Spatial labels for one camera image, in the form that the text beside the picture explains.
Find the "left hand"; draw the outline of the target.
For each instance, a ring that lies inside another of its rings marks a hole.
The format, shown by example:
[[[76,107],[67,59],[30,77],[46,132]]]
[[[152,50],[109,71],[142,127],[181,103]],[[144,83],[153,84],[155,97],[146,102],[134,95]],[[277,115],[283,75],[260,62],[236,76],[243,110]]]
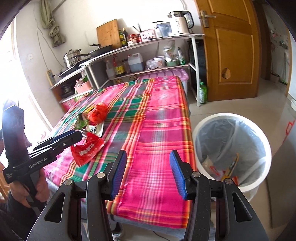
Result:
[[[45,172],[43,168],[39,170],[39,175],[40,176],[37,181],[36,187],[37,194],[35,197],[40,202],[46,202],[49,198],[50,191],[48,188],[48,183],[46,182]],[[12,182],[11,184],[9,184],[9,187],[10,192],[16,201],[20,202],[23,206],[27,208],[31,208],[27,201],[27,196],[29,196],[29,192],[19,181]]]

